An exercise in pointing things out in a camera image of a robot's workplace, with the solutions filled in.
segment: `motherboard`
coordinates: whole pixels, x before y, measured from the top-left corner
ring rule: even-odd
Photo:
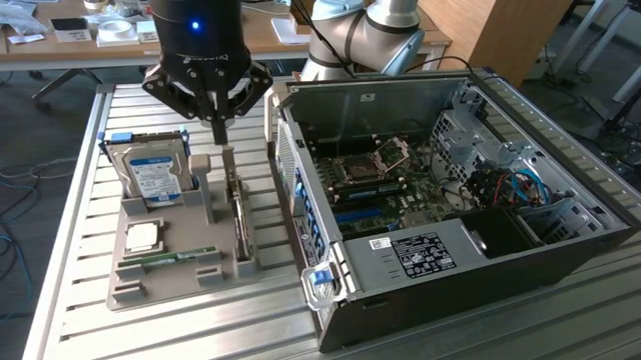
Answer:
[[[374,150],[355,151],[367,147]],[[343,239],[431,224],[457,212],[430,171],[426,139],[373,136],[343,146],[350,154],[335,148],[335,156],[315,157],[314,165]]]

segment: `slotted metal surface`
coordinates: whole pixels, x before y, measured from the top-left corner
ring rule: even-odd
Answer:
[[[641,216],[638,193],[499,80],[491,86],[586,176]],[[487,121],[505,122],[499,114]],[[556,286],[319,354],[268,171],[262,103],[236,120],[230,141],[238,172],[248,179],[263,281],[110,312],[104,298],[122,185],[92,139],[97,130],[155,132],[180,125],[192,135],[194,152],[211,156],[210,181],[222,181],[208,129],[174,114],[139,85],[119,85],[96,97],[83,146],[88,156],[81,154],[77,165],[24,359],[625,359],[641,352],[637,235]]]

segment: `blue tab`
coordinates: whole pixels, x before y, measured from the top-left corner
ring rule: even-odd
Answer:
[[[134,138],[134,133],[114,133],[111,135],[111,143],[112,144],[131,143],[132,138]]]
[[[294,189],[294,194],[295,194],[296,197],[300,197],[303,195],[303,190],[304,190],[303,189],[303,183],[299,182],[296,184],[296,188]]]
[[[330,283],[334,278],[331,276],[330,270],[318,270],[310,276],[311,283],[314,286]]]

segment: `green circuit board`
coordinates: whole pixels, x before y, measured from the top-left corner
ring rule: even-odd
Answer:
[[[345,239],[439,222],[458,210],[429,171],[422,144],[394,136],[385,139],[378,152],[315,159]],[[394,184],[398,189],[393,193],[374,194],[377,188],[391,188]],[[345,193],[359,197],[350,199]],[[354,214],[370,216],[350,220]]]

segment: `wooden cabinet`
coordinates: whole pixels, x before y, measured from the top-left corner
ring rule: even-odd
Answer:
[[[491,67],[519,86],[572,0],[418,0],[453,44],[445,55]],[[441,69],[463,68],[447,59]]]

